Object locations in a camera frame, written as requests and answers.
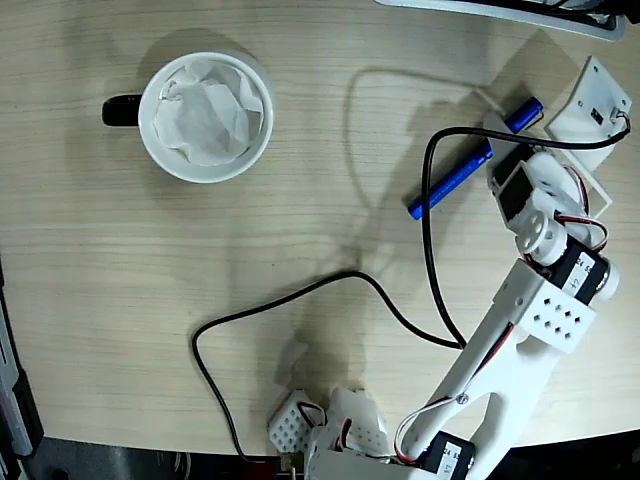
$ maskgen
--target blue pen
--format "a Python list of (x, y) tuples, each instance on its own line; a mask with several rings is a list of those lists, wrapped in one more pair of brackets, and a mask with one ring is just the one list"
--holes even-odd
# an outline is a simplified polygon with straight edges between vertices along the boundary
[[(519, 133), (538, 116), (542, 109), (542, 103), (537, 98), (531, 97), (513, 115), (507, 118), (505, 124), (513, 133)], [(488, 140), (484, 140), (464, 162), (451, 170), (431, 188), (429, 208), (433, 208), (440, 203), (440, 200), (449, 195), (491, 157), (493, 157), (491, 145)], [(420, 220), (422, 218), (422, 197), (418, 196), (411, 202), (408, 210), (414, 220)]]

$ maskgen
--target perforated plate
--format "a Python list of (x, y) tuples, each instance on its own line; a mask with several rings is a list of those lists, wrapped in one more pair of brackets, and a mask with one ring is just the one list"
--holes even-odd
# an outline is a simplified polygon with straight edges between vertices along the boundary
[(494, 303), (500, 315), (566, 353), (575, 350), (596, 314), (521, 260), (509, 272)]
[(269, 422), (269, 440), (281, 453), (305, 452), (311, 427), (298, 410), (299, 402), (311, 402), (303, 390), (294, 390)]

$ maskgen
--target white mug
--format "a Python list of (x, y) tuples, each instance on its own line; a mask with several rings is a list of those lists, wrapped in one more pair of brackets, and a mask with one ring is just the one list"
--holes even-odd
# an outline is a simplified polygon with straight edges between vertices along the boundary
[[(153, 125), (163, 86), (174, 73), (195, 60), (215, 60), (241, 70), (254, 83), (263, 103), (262, 128), (255, 142), (242, 155), (226, 164), (202, 166), (190, 163), (181, 152), (160, 143)], [(273, 90), (264, 69), (247, 54), (190, 53), (162, 67), (149, 81), (142, 95), (120, 95), (107, 100), (102, 106), (102, 121), (112, 127), (138, 127), (142, 143), (151, 158), (171, 175), (193, 183), (223, 182), (251, 167), (267, 147), (274, 123)]]

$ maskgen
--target robotic arm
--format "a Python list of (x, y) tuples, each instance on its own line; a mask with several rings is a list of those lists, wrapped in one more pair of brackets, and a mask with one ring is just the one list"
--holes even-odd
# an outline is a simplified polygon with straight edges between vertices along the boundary
[[(398, 449), (407, 461), (417, 460), (447, 420), (490, 394), (470, 439), (469, 479), (486, 478), (515, 444), (557, 362), (593, 321), (591, 301), (610, 298), (619, 281), (615, 265), (599, 253), (606, 229), (588, 217), (576, 177), (550, 152), (525, 145), (510, 150), (489, 166), (488, 183), (524, 259)], [(443, 403), (429, 408), (437, 402)]]
[[(617, 116), (612, 122), (621, 129)], [(496, 115), (485, 124), (508, 131)], [(608, 233), (589, 217), (577, 172), (547, 150), (495, 141), (491, 147), (488, 186), (522, 258), (427, 404), (401, 423), (395, 456), (385, 449), (387, 431), (375, 404), (363, 392), (337, 389), (324, 424), (305, 443), (306, 478), (486, 478), (521, 436), (558, 361), (589, 329), (593, 299), (615, 293), (619, 272), (601, 255)], [(484, 421), (469, 441), (442, 431), (487, 394)], [(287, 422), (275, 419), (272, 439), (278, 423)]]

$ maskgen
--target wooden table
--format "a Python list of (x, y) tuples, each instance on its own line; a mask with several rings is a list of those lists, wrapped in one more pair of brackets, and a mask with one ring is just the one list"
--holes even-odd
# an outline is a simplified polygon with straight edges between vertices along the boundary
[[(487, 112), (463, 84), (508, 110), (529, 90), (553, 113), (595, 54), (640, 100), (639, 42), (639, 28), (605, 43), (373, 0), (5, 0), (0, 253), (47, 434), (231, 452), (190, 334), (339, 267), (371, 273), (406, 316), (444, 335), (402, 198), (431, 134)], [(250, 171), (191, 185), (162, 172), (136, 130), (104, 127), (100, 107), (176, 56), (216, 48), (267, 69), (276, 128)], [(467, 144), (444, 142), (437, 169)], [(640, 428), (639, 155), (631, 136), (598, 172), (616, 202), (605, 220), (620, 290), (554, 374), (523, 443)], [(516, 258), (513, 237), (482, 174), (433, 222), (445, 297), (470, 336)], [(202, 345), (254, 454), (269, 450), (267, 418), (292, 387), (320, 400), (335, 385), (364, 386), (393, 428), (456, 356), (411, 336), (358, 280), (220, 327)], [(480, 410), (452, 431), (471, 432)]]

